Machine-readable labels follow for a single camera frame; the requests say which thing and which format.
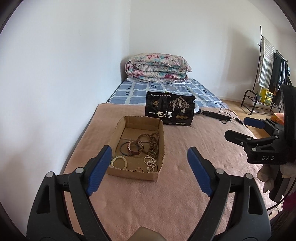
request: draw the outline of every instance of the hand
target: hand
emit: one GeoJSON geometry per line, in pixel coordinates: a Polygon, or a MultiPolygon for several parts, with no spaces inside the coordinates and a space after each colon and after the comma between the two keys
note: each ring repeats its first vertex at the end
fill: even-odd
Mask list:
{"type": "MultiPolygon", "coordinates": [[[[296,164],[288,162],[284,165],[280,166],[280,170],[283,178],[290,178],[296,176],[296,164]]],[[[262,168],[257,173],[257,178],[264,182],[263,193],[267,191],[271,191],[274,188],[274,180],[272,178],[272,170],[270,165],[263,165],[262,168]]],[[[288,185],[287,190],[285,191],[285,195],[290,189],[290,185],[288,185]]]]}

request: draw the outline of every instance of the brown bead necklace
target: brown bead necklace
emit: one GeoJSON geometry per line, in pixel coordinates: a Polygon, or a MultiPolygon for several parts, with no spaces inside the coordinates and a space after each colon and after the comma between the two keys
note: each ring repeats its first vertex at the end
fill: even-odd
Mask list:
{"type": "Polygon", "coordinates": [[[143,150],[143,152],[146,155],[148,155],[148,156],[150,156],[150,157],[152,157],[154,159],[158,159],[159,134],[157,132],[152,133],[151,135],[149,135],[149,134],[141,134],[141,135],[139,135],[137,140],[139,141],[142,136],[148,136],[149,137],[149,145],[150,145],[150,148],[149,148],[148,152],[146,152],[145,150],[143,150]]]}

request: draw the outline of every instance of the ceiling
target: ceiling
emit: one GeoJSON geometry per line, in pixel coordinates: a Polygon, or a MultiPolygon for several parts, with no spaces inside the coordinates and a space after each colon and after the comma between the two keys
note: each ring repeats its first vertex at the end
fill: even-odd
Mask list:
{"type": "Polygon", "coordinates": [[[273,0],[248,0],[261,11],[280,31],[295,34],[285,14],[273,0]]]}

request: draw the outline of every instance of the floral quilt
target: floral quilt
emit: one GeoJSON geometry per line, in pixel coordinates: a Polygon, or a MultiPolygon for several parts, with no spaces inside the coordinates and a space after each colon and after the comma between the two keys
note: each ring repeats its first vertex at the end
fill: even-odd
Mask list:
{"type": "Polygon", "coordinates": [[[142,53],[131,57],[125,72],[138,80],[159,83],[177,83],[187,80],[191,67],[186,60],[177,55],[162,53],[142,53]]]}

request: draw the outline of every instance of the metal bolt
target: metal bolt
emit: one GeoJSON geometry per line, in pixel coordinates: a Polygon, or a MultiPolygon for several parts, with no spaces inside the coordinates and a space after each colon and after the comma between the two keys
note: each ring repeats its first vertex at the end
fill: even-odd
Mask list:
{"type": "Polygon", "coordinates": [[[54,175],[53,172],[48,172],[48,173],[46,173],[46,177],[52,177],[53,175],[54,175]]]}
{"type": "Polygon", "coordinates": [[[246,178],[248,178],[248,179],[252,179],[252,178],[253,178],[253,175],[252,175],[251,173],[247,173],[247,174],[246,174],[246,178]]]}
{"type": "Polygon", "coordinates": [[[223,169],[221,169],[221,168],[217,168],[216,169],[216,172],[218,173],[218,174],[224,174],[224,170],[223,169]]]}
{"type": "Polygon", "coordinates": [[[75,170],[76,173],[82,173],[83,171],[84,171],[83,167],[78,167],[75,170]]]}

